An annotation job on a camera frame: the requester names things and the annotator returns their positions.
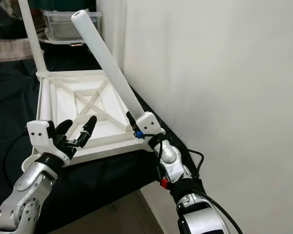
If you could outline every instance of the plastic storage box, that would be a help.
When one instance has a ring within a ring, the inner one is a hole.
[[[53,42],[67,41],[67,43],[72,42],[82,42],[83,39],[80,37],[77,29],[70,20],[74,12],[66,11],[45,11],[42,10],[44,21],[46,24],[45,34],[48,39]],[[101,12],[88,12],[94,26],[97,28],[98,32],[101,32]]]

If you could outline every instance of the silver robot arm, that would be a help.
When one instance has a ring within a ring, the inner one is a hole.
[[[170,190],[179,216],[178,227],[181,234],[230,234],[224,220],[215,206],[224,213],[237,229],[242,231],[230,215],[213,199],[206,195],[198,175],[192,176],[182,164],[182,155],[165,137],[155,115],[146,112],[135,119],[128,112],[127,117],[137,138],[144,138],[158,156],[159,181]]]
[[[11,195],[0,206],[0,234],[33,234],[42,205],[58,178],[58,171],[70,163],[77,147],[89,140],[97,118],[92,116],[76,140],[65,133],[72,125],[66,120],[54,128],[52,121],[27,123],[30,142],[40,153],[16,181]]]

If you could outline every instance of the white pole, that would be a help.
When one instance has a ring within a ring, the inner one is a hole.
[[[88,14],[84,10],[78,11],[72,15],[71,20],[131,115],[138,119],[144,111]]]
[[[35,25],[33,18],[31,17],[30,9],[27,0],[19,0],[19,5],[21,9],[21,15],[29,39],[29,44],[31,51],[33,52],[34,61],[37,68],[38,74],[43,74],[47,72],[47,68],[44,63],[42,51],[39,45]]]
[[[39,120],[52,120],[51,111],[51,94],[50,94],[50,81],[44,78],[42,81],[42,93],[40,99],[40,116]]]

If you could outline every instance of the black cloth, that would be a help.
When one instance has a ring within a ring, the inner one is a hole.
[[[21,11],[17,1],[0,0],[0,39],[26,38],[26,30],[21,19]]]
[[[84,62],[87,69],[100,68],[93,62],[93,58],[91,60],[92,66],[90,62]],[[80,69],[78,62],[63,58],[62,62],[54,63],[54,58],[47,55],[46,63],[52,71]],[[3,155],[26,122],[36,118],[39,82],[35,72],[33,60],[0,63],[0,204],[11,193],[1,170]],[[143,108],[150,111],[150,107],[137,97]],[[161,120],[160,124],[173,144],[183,146]],[[27,136],[20,138],[12,148],[6,162],[12,183],[22,174],[21,164],[31,154],[31,150]],[[189,154],[184,155],[183,162],[195,172]],[[60,173],[46,199],[35,233],[42,234],[60,228],[156,179],[155,156],[143,150],[69,166]]]

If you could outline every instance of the wire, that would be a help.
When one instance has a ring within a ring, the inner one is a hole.
[[[10,181],[7,171],[6,171],[6,159],[12,149],[12,147],[15,145],[15,143],[20,139],[20,137],[25,136],[27,133],[27,131],[22,132],[20,134],[17,135],[17,137],[14,138],[14,140],[11,142],[11,144],[9,145],[7,151],[5,152],[5,155],[3,156],[3,160],[2,160],[2,171],[3,171],[3,175],[5,178],[6,183],[8,184],[9,188],[12,190],[13,189],[13,185],[12,182]]]
[[[187,148],[184,148],[185,150],[191,152],[191,153],[194,153],[194,154],[197,154],[199,156],[201,156],[201,161],[199,162],[199,164],[197,165],[197,168],[196,168],[196,174],[197,174],[197,177],[200,176],[200,169],[201,169],[201,166],[204,162],[204,155],[198,151],[195,151],[195,150],[190,150],[190,149],[187,149]]]
[[[158,152],[157,155],[157,172],[158,172],[158,176],[159,176],[159,181],[163,178],[161,171],[160,171],[160,161],[161,161],[161,157],[162,157],[162,152],[163,152],[163,142],[162,140],[158,137],[158,135],[155,134],[143,134],[143,137],[155,137],[159,140],[160,142],[160,151]]]
[[[204,197],[206,200],[210,201],[215,207],[217,207],[226,216],[226,218],[230,221],[230,223],[232,223],[232,225],[237,230],[237,232],[239,234],[243,234],[239,225],[234,221],[234,219],[230,216],[230,214],[228,214],[228,212],[221,205],[219,205],[214,199],[212,199],[211,197],[207,196],[205,193],[202,193],[196,189],[189,188],[189,190],[194,193],[197,193],[198,195]]]

